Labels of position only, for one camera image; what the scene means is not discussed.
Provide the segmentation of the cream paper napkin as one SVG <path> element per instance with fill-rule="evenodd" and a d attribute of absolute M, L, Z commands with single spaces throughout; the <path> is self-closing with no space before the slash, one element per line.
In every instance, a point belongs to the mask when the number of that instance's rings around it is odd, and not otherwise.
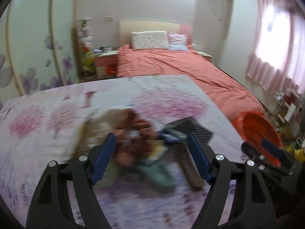
<path fill-rule="evenodd" d="M 88 154 L 94 146 L 102 144 L 106 136 L 127 118 L 127 109 L 128 107 L 117 106 L 102 112 L 94 110 L 79 131 L 73 156 Z"/>

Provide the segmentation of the mint green towel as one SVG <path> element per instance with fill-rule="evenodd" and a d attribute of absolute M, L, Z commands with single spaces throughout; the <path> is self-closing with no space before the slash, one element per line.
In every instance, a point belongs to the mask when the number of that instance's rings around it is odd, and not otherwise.
<path fill-rule="evenodd" d="M 136 170 L 152 189 L 169 193 L 177 187 L 176 180 L 170 170 L 172 163 L 171 157 L 165 156 L 151 163 L 139 162 L 136 164 Z"/>

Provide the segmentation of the black mesh anti-slip mat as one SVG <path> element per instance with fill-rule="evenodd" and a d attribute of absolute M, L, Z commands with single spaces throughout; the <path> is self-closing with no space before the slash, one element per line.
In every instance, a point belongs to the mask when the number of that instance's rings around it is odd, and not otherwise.
<path fill-rule="evenodd" d="M 186 117 L 168 123 L 164 131 L 182 141 L 186 141 L 189 133 L 194 133 L 198 140 L 203 144 L 208 144 L 213 137 L 213 132 L 203 127 L 194 117 Z"/>

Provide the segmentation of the dark blue snack wrapper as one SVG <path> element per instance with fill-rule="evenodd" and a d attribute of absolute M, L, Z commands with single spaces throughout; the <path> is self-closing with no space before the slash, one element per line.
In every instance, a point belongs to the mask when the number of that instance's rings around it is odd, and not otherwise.
<path fill-rule="evenodd" d="M 167 147 L 184 143 L 187 135 L 173 128 L 163 128 L 158 132 L 158 139 L 164 141 Z"/>

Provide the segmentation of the red plaid scrunchie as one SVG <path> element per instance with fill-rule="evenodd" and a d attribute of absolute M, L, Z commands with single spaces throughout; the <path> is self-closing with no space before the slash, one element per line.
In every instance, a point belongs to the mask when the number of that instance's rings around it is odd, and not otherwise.
<path fill-rule="evenodd" d="M 159 138 L 152 124 L 132 109 L 123 110 L 123 119 L 115 126 L 113 134 L 116 139 L 114 161 L 122 168 L 130 168 L 148 158 Z"/>

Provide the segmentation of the yellow white snack wrapper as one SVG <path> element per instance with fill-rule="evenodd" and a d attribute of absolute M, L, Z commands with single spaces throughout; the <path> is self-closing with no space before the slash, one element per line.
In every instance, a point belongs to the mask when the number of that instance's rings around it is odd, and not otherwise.
<path fill-rule="evenodd" d="M 165 145 L 163 140 L 153 141 L 152 145 L 152 151 L 144 161 L 147 165 L 151 165 L 160 160 L 169 150 L 169 147 Z"/>

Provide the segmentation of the orange plastic trash basket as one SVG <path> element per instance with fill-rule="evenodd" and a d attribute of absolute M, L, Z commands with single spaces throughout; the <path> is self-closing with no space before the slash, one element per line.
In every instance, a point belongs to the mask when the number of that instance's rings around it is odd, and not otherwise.
<path fill-rule="evenodd" d="M 274 126 L 259 112 L 242 112 L 233 122 L 233 126 L 242 139 L 250 144 L 255 150 L 262 154 L 269 163 L 280 167 L 278 157 L 274 157 L 261 145 L 266 139 L 277 148 L 282 148 L 283 144 Z"/>

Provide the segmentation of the floral purple tablecloth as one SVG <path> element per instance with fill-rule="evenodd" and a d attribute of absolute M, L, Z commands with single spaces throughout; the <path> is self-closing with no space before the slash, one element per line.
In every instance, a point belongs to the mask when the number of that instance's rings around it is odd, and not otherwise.
<path fill-rule="evenodd" d="M 1 109 L 1 196 L 21 225 L 26 224 L 35 188 L 47 164 L 73 157 L 79 131 L 89 115 L 112 107 L 132 108 L 156 131 L 194 117 L 213 132 L 209 146 L 243 163 L 242 138 L 210 98 L 186 76 L 147 76 L 103 80 L 55 88 L 7 101 Z M 177 187 L 162 193 L 136 173 L 110 167 L 94 188 L 113 228 L 190 228 L 209 191 L 192 191 L 177 163 L 170 170 Z"/>

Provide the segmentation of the coral pink bed duvet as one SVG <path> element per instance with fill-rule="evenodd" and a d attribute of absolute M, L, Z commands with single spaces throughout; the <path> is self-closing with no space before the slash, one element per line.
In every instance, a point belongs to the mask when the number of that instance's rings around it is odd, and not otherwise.
<path fill-rule="evenodd" d="M 134 50 L 126 44 L 118 50 L 116 74 L 117 77 L 188 76 L 231 122 L 243 112 L 264 113 L 254 94 L 199 55 L 193 47 L 188 51 Z"/>

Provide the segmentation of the pink window curtain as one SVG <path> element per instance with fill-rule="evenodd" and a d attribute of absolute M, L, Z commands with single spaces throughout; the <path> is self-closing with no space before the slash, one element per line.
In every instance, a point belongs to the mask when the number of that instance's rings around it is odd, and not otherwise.
<path fill-rule="evenodd" d="M 293 0 L 258 0 L 246 76 L 269 93 L 304 92 L 304 18 Z"/>

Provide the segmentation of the plush toy flower stand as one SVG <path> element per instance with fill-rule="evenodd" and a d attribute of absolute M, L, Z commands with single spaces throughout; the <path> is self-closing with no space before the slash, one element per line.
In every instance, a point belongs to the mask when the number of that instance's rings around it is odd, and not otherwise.
<path fill-rule="evenodd" d="M 82 72 L 85 79 L 90 79 L 96 75 L 94 64 L 94 53 L 92 49 L 92 34 L 89 27 L 91 18 L 79 20 L 78 44 L 80 48 L 80 58 L 82 63 Z"/>

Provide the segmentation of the pink white nightstand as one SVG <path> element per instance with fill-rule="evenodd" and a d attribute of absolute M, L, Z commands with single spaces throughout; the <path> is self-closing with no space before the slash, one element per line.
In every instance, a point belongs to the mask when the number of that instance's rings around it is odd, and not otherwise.
<path fill-rule="evenodd" d="M 94 56 L 97 79 L 116 78 L 118 51 L 97 54 Z"/>

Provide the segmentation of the pink striped pillow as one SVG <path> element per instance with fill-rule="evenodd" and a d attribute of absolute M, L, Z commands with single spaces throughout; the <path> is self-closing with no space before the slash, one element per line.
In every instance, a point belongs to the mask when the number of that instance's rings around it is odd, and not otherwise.
<path fill-rule="evenodd" d="M 168 40 L 169 40 L 169 50 L 189 51 L 187 35 L 168 33 Z"/>

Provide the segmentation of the white floral pillow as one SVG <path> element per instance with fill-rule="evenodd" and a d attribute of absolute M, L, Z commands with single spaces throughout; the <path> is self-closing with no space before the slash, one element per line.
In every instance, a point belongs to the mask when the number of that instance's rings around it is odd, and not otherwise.
<path fill-rule="evenodd" d="M 169 49 L 167 31 L 140 31 L 130 33 L 134 50 Z"/>

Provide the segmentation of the cream pink headboard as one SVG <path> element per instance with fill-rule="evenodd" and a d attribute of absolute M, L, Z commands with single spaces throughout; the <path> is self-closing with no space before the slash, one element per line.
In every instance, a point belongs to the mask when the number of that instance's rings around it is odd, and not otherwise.
<path fill-rule="evenodd" d="M 119 23 L 119 47 L 129 44 L 130 33 L 135 31 L 167 31 L 179 35 L 188 36 L 188 44 L 192 44 L 193 28 L 190 25 L 161 22 L 161 21 L 120 21 Z"/>

